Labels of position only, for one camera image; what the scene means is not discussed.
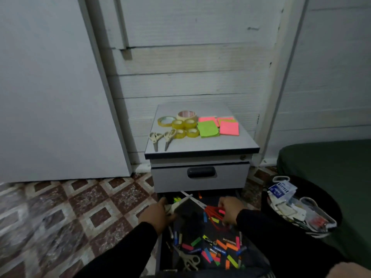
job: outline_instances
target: drawer handle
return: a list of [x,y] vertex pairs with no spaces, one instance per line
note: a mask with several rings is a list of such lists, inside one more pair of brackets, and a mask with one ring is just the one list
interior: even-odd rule
[[215,176],[214,167],[194,167],[187,170],[187,175],[190,179],[195,177],[212,177]]

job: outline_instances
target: red-handled scissors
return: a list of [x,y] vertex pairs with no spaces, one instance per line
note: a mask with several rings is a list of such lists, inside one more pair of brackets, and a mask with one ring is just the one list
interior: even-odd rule
[[[184,191],[181,191],[181,193],[183,193],[185,196],[189,196],[189,194],[187,194]],[[210,219],[211,219],[211,217],[213,217],[213,218],[216,218],[217,220],[223,220],[223,217],[219,214],[219,210],[225,211],[224,208],[207,206],[204,203],[202,203],[201,201],[198,201],[198,200],[194,199],[193,197],[190,197],[189,199],[192,200],[193,202],[195,202],[197,205],[199,205],[205,211],[205,213],[207,214],[207,216]],[[220,230],[220,228],[218,226],[216,226],[216,224],[214,223],[214,221],[212,219],[211,219],[211,223],[214,225],[214,227],[216,229]]]

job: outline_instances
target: patterned floor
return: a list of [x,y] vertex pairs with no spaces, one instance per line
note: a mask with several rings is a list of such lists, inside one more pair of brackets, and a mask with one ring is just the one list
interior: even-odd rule
[[[242,193],[249,208],[260,208],[263,181],[275,171],[251,168]],[[0,184],[0,277],[72,277],[156,200],[150,173]],[[156,250],[143,275],[154,274]]]

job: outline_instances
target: white door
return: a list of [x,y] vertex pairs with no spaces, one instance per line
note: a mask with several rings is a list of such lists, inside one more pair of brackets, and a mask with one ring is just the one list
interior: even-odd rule
[[82,11],[78,0],[0,0],[0,181],[131,173]]

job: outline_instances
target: large tape roll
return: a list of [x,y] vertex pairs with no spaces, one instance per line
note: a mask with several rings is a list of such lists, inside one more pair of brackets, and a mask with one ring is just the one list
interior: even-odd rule
[[197,115],[194,111],[183,110],[177,114],[177,119],[185,121],[187,119],[193,119],[197,122]]
[[188,137],[198,137],[200,135],[200,131],[197,129],[188,129],[187,136]]
[[176,139],[182,139],[186,136],[185,130],[177,130],[177,133],[175,134]]
[[184,129],[184,122],[181,120],[174,120],[171,123],[171,126],[173,127],[173,129],[181,130],[181,129]]
[[197,122],[193,119],[187,119],[184,121],[184,127],[186,129],[194,129],[197,126]]
[[173,116],[164,116],[157,119],[157,123],[161,127],[171,127],[171,124],[173,121],[175,121],[176,118]]

